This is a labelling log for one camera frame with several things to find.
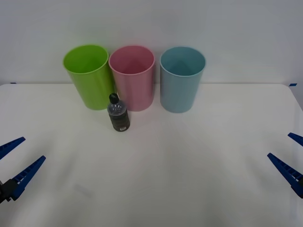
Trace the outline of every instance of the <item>plastic cup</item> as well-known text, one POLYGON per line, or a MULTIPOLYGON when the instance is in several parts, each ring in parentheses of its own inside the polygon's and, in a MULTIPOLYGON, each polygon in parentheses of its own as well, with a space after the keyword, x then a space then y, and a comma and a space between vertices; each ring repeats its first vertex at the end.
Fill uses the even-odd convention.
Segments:
POLYGON ((129 111, 141 111, 153 101, 155 57, 144 46, 125 46, 109 58, 120 98, 129 111))
POLYGON ((108 96, 115 92, 107 50, 98 45, 76 47, 65 55, 63 65, 85 106, 106 109, 108 96))
POLYGON ((188 111, 194 103, 205 57, 185 46, 166 50, 160 57, 160 102, 172 113, 188 111))

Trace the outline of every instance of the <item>blue cup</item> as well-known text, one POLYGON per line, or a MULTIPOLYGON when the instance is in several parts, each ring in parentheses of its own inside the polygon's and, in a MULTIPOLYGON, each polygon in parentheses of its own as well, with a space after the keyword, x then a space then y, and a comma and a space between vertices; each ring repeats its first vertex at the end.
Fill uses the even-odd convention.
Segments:
POLYGON ((205 63, 203 54, 190 47, 177 46, 162 54, 160 101, 166 110, 183 113, 193 106, 205 63))

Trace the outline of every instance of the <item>white table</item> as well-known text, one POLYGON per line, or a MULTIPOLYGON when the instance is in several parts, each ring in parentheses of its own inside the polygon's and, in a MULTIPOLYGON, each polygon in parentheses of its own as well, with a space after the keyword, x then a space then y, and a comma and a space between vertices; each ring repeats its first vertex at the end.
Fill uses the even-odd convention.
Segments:
POLYGON ((279 84, 204 84, 174 114, 155 99, 112 129, 70 84, 0 87, 0 144, 26 141, 0 161, 0 179, 46 161, 1 227, 292 227, 303 200, 267 158, 303 172, 303 113, 279 84))

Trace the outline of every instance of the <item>green cup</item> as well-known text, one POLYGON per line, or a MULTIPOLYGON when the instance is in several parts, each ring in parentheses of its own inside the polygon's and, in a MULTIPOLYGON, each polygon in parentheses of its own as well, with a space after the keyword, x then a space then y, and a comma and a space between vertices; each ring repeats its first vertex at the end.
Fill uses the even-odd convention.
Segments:
POLYGON ((65 69, 89 109, 106 109, 109 95, 115 92, 108 57, 103 47, 84 45, 69 51, 63 59, 65 69))

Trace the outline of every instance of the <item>plastic bottle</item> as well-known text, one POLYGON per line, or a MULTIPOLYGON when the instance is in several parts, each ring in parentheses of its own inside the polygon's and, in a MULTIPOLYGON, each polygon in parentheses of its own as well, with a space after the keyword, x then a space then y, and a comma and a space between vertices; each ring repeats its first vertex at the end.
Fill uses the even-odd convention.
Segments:
POLYGON ((116 93, 109 95, 110 104, 107 106, 107 111, 116 131, 125 131, 130 126, 127 108, 116 93))

